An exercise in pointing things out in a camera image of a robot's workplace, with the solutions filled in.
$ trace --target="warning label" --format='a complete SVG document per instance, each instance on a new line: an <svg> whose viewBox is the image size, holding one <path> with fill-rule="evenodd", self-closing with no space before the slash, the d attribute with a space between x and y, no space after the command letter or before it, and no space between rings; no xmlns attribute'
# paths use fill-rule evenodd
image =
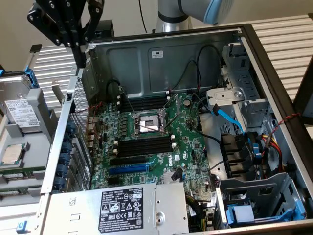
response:
<svg viewBox="0 0 313 235"><path fill-rule="evenodd" d="M143 188L102 193L99 231L111 233L143 229Z"/></svg>
<svg viewBox="0 0 313 235"><path fill-rule="evenodd" d="M8 100L5 104L20 128L39 126L35 112L27 99Z"/></svg>

